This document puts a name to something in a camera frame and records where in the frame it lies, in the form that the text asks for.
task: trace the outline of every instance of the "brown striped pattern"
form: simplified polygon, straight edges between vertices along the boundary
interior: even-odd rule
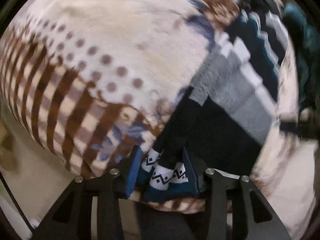
[[[151,129],[129,105],[92,97],[89,90],[95,84],[84,82],[59,56],[57,63],[51,63],[54,55],[48,54],[36,33],[29,32],[28,25],[8,28],[0,39],[0,93],[17,121],[68,170],[87,178],[100,176],[108,164],[115,165],[114,155],[126,157],[136,144],[126,135],[133,122],[144,123],[151,134],[159,130]],[[122,120],[127,113],[130,120]],[[123,136],[115,142],[112,155],[101,159],[100,149],[93,146],[102,145],[115,124]]]

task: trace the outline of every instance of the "fleece blanket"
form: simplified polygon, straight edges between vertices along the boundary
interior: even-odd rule
[[[241,1],[29,0],[0,40],[1,95],[16,120],[68,170],[101,176],[133,145],[149,152],[185,95],[181,91],[217,44],[229,44],[226,27],[239,17],[257,19],[239,15]],[[285,46],[276,94],[270,93],[269,127],[263,136],[252,131],[261,149],[251,177],[266,196],[296,143],[279,133],[277,120],[298,112],[292,43],[279,17],[269,20]],[[145,201],[139,191],[131,199]],[[204,208],[204,200],[191,197],[147,204],[184,213]]]

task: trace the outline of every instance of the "metal screw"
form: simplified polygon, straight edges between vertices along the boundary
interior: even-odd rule
[[[76,183],[80,183],[80,182],[82,182],[83,181],[83,177],[82,176],[77,176],[77,177],[75,177],[75,182]]]
[[[244,181],[244,182],[249,182],[250,181],[250,178],[248,177],[248,176],[242,176],[241,177],[241,179],[242,179],[242,181]]]
[[[117,174],[119,174],[119,170],[118,169],[111,169],[110,170],[110,174],[111,175],[117,175]]]
[[[207,168],[205,170],[205,173],[208,174],[208,175],[212,175],[212,174],[214,174],[214,169],[213,168]]]

